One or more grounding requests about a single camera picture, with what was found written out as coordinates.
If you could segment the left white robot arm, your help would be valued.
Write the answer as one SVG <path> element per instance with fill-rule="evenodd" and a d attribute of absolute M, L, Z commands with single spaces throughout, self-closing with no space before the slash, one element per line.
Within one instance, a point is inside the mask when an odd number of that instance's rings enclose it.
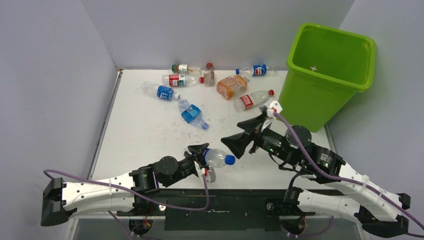
<path fill-rule="evenodd" d="M 74 177 L 73 182 L 66 182 L 63 177 L 70 177 L 70 174 L 56 171 L 59 177 L 51 177 L 42 193 L 40 225 L 57 226 L 71 218 L 100 212 L 136 217 L 155 210 L 205 211 L 207 206 L 176 206 L 155 200 L 152 195 L 158 194 L 161 186 L 169 187 L 191 175 L 205 185 L 211 182 L 212 170 L 203 162 L 208 147 L 208 143 L 190 145 L 182 160 L 164 156 L 136 170 L 102 180 Z"/>

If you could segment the blue label water bottle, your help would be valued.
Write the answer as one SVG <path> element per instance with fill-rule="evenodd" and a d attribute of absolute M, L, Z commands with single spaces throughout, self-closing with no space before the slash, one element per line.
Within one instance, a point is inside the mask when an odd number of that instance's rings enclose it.
<path fill-rule="evenodd" d="M 145 81 L 141 84 L 142 93 L 164 101 L 179 101 L 181 95 L 170 87 Z"/>

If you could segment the crushed blue label bottle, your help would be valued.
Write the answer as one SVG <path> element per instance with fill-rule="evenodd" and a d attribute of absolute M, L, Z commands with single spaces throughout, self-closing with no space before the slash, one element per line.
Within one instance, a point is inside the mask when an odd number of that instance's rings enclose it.
<path fill-rule="evenodd" d="M 205 131 L 209 129 L 209 124 L 205 122 L 202 111 L 196 105 L 190 104 L 186 99 L 181 99 L 178 102 L 178 108 L 186 123 L 197 129 Z"/>

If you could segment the central pepsi bottle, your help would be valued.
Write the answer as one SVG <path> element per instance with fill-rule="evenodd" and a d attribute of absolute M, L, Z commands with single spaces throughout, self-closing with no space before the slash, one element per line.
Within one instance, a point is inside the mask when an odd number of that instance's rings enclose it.
<path fill-rule="evenodd" d="M 236 158 L 219 148 L 206 148 L 200 162 L 202 165 L 208 165 L 213 168 L 222 168 L 234 165 Z"/>

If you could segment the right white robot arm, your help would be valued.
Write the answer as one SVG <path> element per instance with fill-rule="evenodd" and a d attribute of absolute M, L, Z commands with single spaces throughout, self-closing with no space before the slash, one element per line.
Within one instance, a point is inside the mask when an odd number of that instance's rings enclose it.
<path fill-rule="evenodd" d="M 354 170 L 340 155 L 311 141 L 311 132 L 300 125 L 289 125 L 285 134 L 271 130 L 277 113 L 263 113 L 239 122 L 240 133 L 223 137 L 221 142 L 237 157 L 258 149 L 282 160 L 284 171 L 298 169 L 308 177 L 342 193 L 341 197 L 313 193 L 290 184 L 283 199 L 289 214 L 323 213 L 361 225 L 369 234 L 381 238 L 406 235 L 411 217 L 407 210 L 411 198 L 392 193 Z"/>

